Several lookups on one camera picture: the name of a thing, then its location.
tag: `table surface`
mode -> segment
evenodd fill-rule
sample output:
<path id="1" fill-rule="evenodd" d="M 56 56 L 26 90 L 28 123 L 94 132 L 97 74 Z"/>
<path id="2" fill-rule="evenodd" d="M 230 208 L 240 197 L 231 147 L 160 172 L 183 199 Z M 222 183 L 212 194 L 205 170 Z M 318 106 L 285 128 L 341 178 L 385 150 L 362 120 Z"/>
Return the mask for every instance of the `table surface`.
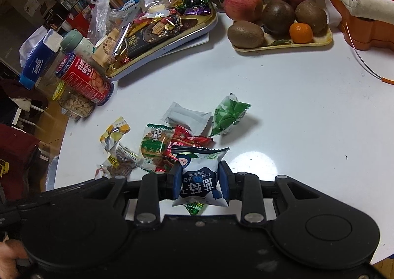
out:
<path id="1" fill-rule="evenodd" d="M 69 120 L 55 188 L 94 178 L 108 156 L 99 138 L 120 116 L 131 126 L 121 142 L 138 151 L 145 125 L 162 123 L 172 102 L 214 112 L 232 92 L 252 104 L 231 133 L 214 137 L 215 148 L 230 147 L 224 160 L 233 171 L 261 180 L 289 175 L 366 212 L 381 231 L 372 262 L 393 254 L 394 87 L 362 68 L 340 32 L 326 47 L 241 55 L 227 40 L 231 24 L 219 14 L 209 43 L 142 66 L 115 83 L 114 95 L 89 118 Z M 377 73 L 394 78 L 392 51 L 360 54 Z M 131 178 L 143 174 L 136 169 Z M 161 202 L 161 213 L 188 214 L 169 200 Z M 204 214 L 220 213 L 239 215 L 240 203 L 209 206 Z"/>

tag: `person's hand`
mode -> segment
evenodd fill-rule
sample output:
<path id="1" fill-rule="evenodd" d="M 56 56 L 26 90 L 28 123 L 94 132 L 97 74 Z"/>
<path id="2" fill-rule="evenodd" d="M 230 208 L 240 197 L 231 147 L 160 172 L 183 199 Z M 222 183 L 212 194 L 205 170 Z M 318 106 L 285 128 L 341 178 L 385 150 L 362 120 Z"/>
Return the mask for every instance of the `person's hand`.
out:
<path id="1" fill-rule="evenodd" d="M 27 258 L 26 251 L 19 240 L 10 239 L 0 242 L 0 278 L 15 279 L 19 276 L 16 260 Z"/>

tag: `kiwi fruit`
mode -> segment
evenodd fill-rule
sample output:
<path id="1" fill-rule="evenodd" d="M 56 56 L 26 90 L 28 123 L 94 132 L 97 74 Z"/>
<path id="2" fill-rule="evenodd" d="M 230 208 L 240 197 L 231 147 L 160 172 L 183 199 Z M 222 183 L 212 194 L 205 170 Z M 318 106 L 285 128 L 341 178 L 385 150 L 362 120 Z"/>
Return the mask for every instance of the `kiwi fruit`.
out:
<path id="1" fill-rule="evenodd" d="M 296 15 L 293 8 L 282 0 L 272 0 L 263 10 L 264 29 L 272 34 L 288 34 Z"/>
<path id="2" fill-rule="evenodd" d="M 327 25 L 326 12 L 310 0 L 303 1 L 297 6 L 295 18 L 298 22 L 308 24 L 315 34 Z"/>
<path id="3" fill-rule="evenodd" d="M 228 30 L 230 42 L 243 49 L 253 49 L 264 45 L 264 31 L 257 24 L 248 21 L 237 21 Z"/>

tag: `metal rivet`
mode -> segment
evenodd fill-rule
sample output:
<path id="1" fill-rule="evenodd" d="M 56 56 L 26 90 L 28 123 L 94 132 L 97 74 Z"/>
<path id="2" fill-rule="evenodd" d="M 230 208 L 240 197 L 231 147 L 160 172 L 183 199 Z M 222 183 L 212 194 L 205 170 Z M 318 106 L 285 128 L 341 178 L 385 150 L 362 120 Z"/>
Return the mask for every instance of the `metal rivet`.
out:
<path id="1" fill-rule="evenodd" d="M 156 216 L 150 212 L 140 213 L 137 220 L 141 223 L 151 223 L 156 220 Z"/>
<path id="2" fill-rule="evenodd" d="M 250 212 L 245 214 L 244 219 L 250 223 L 259 223 L 264 220 L 264 216 L 257 212 Z"/>

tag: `orange container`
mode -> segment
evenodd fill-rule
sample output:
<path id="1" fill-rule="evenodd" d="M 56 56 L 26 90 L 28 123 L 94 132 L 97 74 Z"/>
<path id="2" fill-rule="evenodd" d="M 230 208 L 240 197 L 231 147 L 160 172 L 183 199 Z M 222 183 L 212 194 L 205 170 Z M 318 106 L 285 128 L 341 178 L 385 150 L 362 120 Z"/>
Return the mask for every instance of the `orange container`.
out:
<path id="1" fill-rule="evenodd" d="M 340 0 L 330 0 L 339 11 L 342 21 L 338 28 L 344 34 L 347 44 L 351 45 L 346 29 L 349 32 L 357 50 L 368 50 L 372 47 L 389 48 L 394 51 L 394 25 L 377 20 L 357 18 L 350 15 L 349 10 Z"/>

